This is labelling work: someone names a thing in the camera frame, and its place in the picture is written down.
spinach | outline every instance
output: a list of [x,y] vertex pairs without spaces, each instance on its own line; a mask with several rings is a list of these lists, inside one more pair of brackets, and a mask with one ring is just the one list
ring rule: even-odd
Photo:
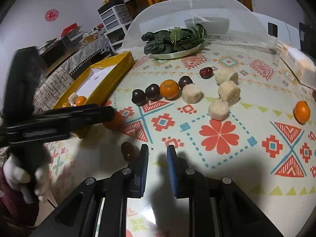
[[191,29],[174,27],[171,31],[160,30],[147,32],[142,36],[148,41],[144,47],[145,54],[168,54],[192,49],[204,42],[206,30],[201,24]]

white bowl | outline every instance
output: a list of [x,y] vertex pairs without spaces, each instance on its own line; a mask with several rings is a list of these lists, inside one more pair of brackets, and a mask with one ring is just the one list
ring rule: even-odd
[[[209,21],[202,21],[198,18],[194,18],[194,24],[201,24],[208,34],[220,34],[225,35],[229,29],[229,19],[217,18],[217,17],[204,17]],[[193,24],[192,19],[184,20],[184,23],[188,29],[196,26]]]
[[167,54],[151,54],[154,58],[159,60],[171,60],[171,59],[177,59],[182,58],[188,55],[191,55],[193,53],[196,53],[202,44],[199,44],[196,47],[193,47],[192,49],[182,51],[182,52],[174,52],[174,53],[167,53]]

yellow tray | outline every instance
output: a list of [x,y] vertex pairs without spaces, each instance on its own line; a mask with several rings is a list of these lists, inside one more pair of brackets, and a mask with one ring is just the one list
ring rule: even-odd
[[[67,91],[62,95],[62,97],[55,104],[53,109],[61,108],[65,102],[68,102],[68,97],[73,93],[77,92],[80,85],[86,80],[89,76],[92,68],[106,68],[112,65],[116,66],[109,72],[109,74],[101,81],[101,83],[96,87],[96,89],[90,94],[84,104],[97,104],[102,105],[105,100],[109,97],[113,89],[116,87],[117,83],[121,80],[121,78],[125,75],[125,73],[129,70],[129,68],[134,64],[134,58],[131,52],[125,52],[122,54],[118,54],[116,56],[103,59],[89,68],[87,68],[76,80],[73,84],[67,89]],[[75,134],[82,138],[85,134],[85,129],[76,131]]]

white glove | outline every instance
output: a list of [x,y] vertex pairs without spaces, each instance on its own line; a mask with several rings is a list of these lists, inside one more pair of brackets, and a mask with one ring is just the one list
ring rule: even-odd
[[[24,169],[18,167],[14,161],[17,161],[14,155],[8,158],[4,163],[3,173],[10,187],[16,191],[21,191],[21,184],[31,181],[31,176]],[[49,192],[48,164],[44,164],[35,171],[36,185],[34,193],[38,196],[39,201],[45,202]]]

orange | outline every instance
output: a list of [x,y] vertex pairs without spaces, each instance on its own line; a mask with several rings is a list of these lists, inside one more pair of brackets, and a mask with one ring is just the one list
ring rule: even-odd
[[63,104],[62,108],[64,108],[64,107],[71,107],[71,104],[70,104],[69,102],[65,102],[65,103]]
[[295,119],[301,123],[305,124],[309,117],[311,116],[311,110],[305,101],[299,101],[294,108]]
[[115,111],[114,118],[111,121],[104,122],[103,125],[105,128],[110,130],[118,130],[122,125],[122,116],[120,113]]
[[76,100],[76,106],[81,106],[86,102],[86,97],[84,96],[79,96]]
[[173,99],[178,96],[179,86],[176,81],[168,79],[160,84],[160,94],[166,99]]

